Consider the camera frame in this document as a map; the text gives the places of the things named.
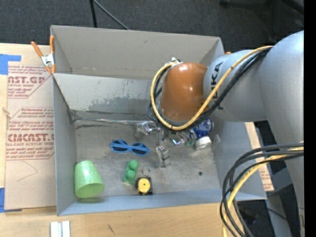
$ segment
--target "label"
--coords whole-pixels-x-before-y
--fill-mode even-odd
[[[21,108],[8,124],[6,160],[50,158],[53,153],[53,108]]]
[[[10,66],[8,98],[28,98],[50,74],[41,66]]]

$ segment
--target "blue tape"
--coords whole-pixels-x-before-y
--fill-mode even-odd
[[[21,55],[0,54],[0,75],[8,74],[9,61],[21,61]]]
[[[4,212],[4,188],[0,188],[0,212]]]

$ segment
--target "white plastic piece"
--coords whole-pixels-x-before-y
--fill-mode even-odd
[[[201,137],[194,142],[194,145],[197,150],[205,148],[211,144],[211,139],[208,136]]]
[[[50,237],[70,237],[70,221],[51,222],[49,229]]]

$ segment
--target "yellow tape measure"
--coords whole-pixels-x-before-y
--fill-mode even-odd
[[[152,183],[150,177],[138,178],[135,183],[135,188],[139,194],[147,195],[153,193]]]

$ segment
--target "cardboard sheet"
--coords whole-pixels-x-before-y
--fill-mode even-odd
[[[39,46],[43,54],[48,46]],[[0,44],[8,62],[5,210],[56,204],[52,77],[31,45]]]

